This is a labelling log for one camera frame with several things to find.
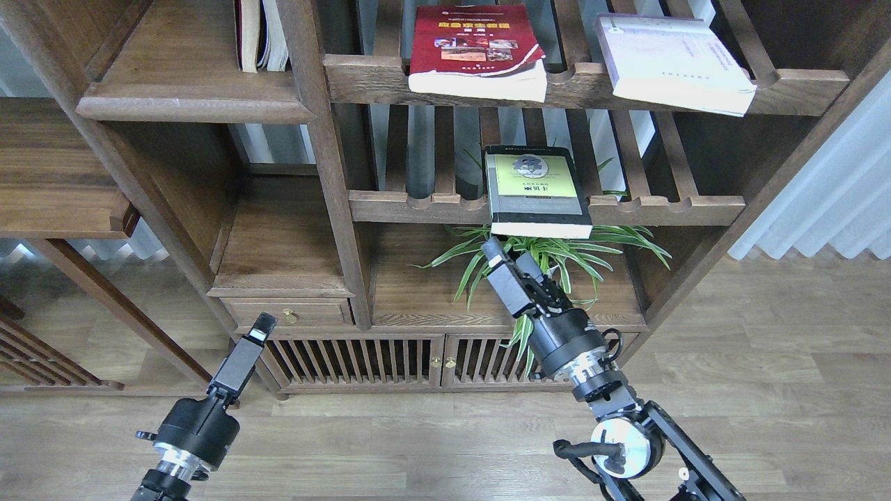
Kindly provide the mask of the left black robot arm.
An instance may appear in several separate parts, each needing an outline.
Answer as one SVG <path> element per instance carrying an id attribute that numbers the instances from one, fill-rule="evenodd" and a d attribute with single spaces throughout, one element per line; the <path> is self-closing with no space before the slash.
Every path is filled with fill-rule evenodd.
<path id="1" fill-rule="evenodd" d="M 276 323 L 274 316 L 260 313 L 211 379 L 207 397 L 179 399 L 156 434 L 137 432 L 140 440 L 152 441 L 160 461 L 143 476 L 134 500 L 187 499 L 192 481 L 205 481 L 219 469 L 241 429 L 227 408 L 241 396 Z"/>

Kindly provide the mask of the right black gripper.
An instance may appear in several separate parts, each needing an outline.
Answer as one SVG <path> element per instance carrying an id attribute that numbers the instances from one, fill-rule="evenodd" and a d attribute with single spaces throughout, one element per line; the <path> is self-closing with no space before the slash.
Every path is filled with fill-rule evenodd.
<path id="1" fill-rule="evenodd" d="M 568 380 L 578 401 L 612 399 L 626 381 L 610 366 L 604 334 L 588 314 L 569 304 L 530 253 L 510 257 L 496 237 L 481 246 L 490 266 L 488 283 L 512 316 L 531 320 L 528 346 L 544 378 Z"/>

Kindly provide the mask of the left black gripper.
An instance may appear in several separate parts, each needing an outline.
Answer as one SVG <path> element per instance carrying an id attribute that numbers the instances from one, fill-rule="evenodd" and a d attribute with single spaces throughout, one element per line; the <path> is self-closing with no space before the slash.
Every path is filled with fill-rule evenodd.
<path id="1" fill-rule="evenodd" d="M 276 324 L 276 317 L 261 312 L 251 330 L 223 359 L 210 381 L 209 396 L 179 399 L 155 434 L 137 431 L 137 438 L 152 441 L 161 454 L 160 472 L 180 481 L 204 481 L 208 472 L 219 469 L 241 429 L 239 422 L 227 415 L 227 406 L 241 396 Z"/>

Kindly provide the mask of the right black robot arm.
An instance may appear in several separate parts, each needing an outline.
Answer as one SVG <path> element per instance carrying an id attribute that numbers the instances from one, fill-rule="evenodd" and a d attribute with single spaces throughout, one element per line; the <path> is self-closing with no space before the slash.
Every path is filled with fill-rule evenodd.
<path id="1" fill-rule="evenodd" d="M 566 379 L 573 396 L 597 419 L 589 442 L 557 440 L 553 451 L 569 460 L 608 500 L 640 500 L 632 479 L 659 463 L 665 445 L 682 459 L 677 500 L 741 500 L 743 495 L 657 403 L 643 402 L 615 364 L 604 334 L 571 305 L 557 283 L 528 253 L 504 253 L 495 237 L 482 245 L 488 282 L 513 317 L 531 321 L 528 345 L 545 376 Z"/>

